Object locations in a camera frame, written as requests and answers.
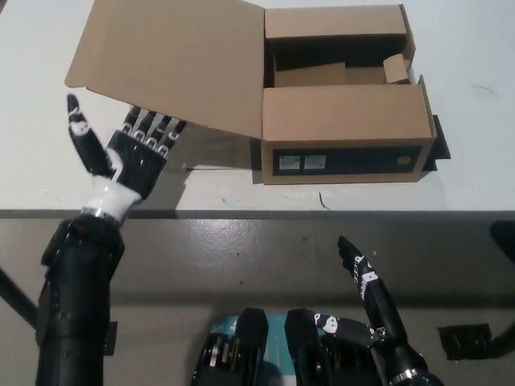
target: white robotic wrist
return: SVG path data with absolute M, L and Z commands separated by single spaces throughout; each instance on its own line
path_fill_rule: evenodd
M 142 201 L 139 193 L 100 175 L 93 176 L 93 195 L 80 213 L 122 226 L 130 208 Z

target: white table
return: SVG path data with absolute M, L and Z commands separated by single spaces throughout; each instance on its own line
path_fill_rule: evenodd
M 253 2 L 267 7 L 391 3 Z M 92 4 L 93 0 L 9 0 L 0 14 L 0 216 L 76 211 L 89 197 L 90 178 L 68 138 L 69 90 L 64 77 Z M 511 216 L 515 212 L 515 2 L 405 0 L 405 4 L 418 46 L 414 72 L 426 78 L 452 160 L 439 161 L 439 170 L 418 183 L 269 187 L 252 184 L 251 170 L 238 168 L 238 154 L 246 154 L 245 138 L 192 128 L 140 209 L 142 216 L 311 218 L 369 211 L 502 211 Z M 99 137 L 107 142 L 127 106 L 84 89 L 74 92 Z M 225 162 L 219 157 L 231 159 Z M 183 164 L 194 170 L 181 171 Z M 320 196 L 331 211 L 321 205 Z

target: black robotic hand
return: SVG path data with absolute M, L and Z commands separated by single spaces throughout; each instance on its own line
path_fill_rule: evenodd
M 385 375 L 389 384 L 443 386 L 436 376 L 429 373 L 424 358 L 409 345 L 397 307 L 367 258 L 343 236 L 338 239 L 338 249 L 345 269 L 350 272 L 360 291 L 374 331 L 371 339 L 376 340 L 374 346 L 385 361 Z
M 80 110 L 79 101 L 68 95 L 69 133 L 95 186 L 82 213 L 121 225 L 129 209 L 152 192 L 168 152 L 187 122 L 179 121 L 165 137 L 172 118 L 164 116 L 149 134 L 156 113 L 149 112 L 135 127 L 140 110 L 133 107 L 129 111 L 121 130 L 114 133 L 104 149 Z

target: gray floor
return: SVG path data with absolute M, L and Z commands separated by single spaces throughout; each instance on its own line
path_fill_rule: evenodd
M 33 299 L 40 254 L 58 220 L 0 220 L 0 265 Z M 131 220 L 113 280 L 117 351 L 106 384 L 187 384 L 212 321 L 243 306 L 297 306 L 365 321 L 336 240 L 345 234 L 376 266 L 401 309 L 412 344 L 446 384 L 515 384 L 513 356 L 445 360 L 437 326 L 514 319 L 515 267 L 488 222 L 400 220 Z M 0 384 L 33 384 L 34 334 L 0 302 Z

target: label on box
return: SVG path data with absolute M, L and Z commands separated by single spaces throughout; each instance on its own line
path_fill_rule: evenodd
M 282 155 L 279 157 L 279 170 L 300 170 L 300 155 Z
M 325 169 L 325 155 L 307 155 L 304 159 L 304 170 Z

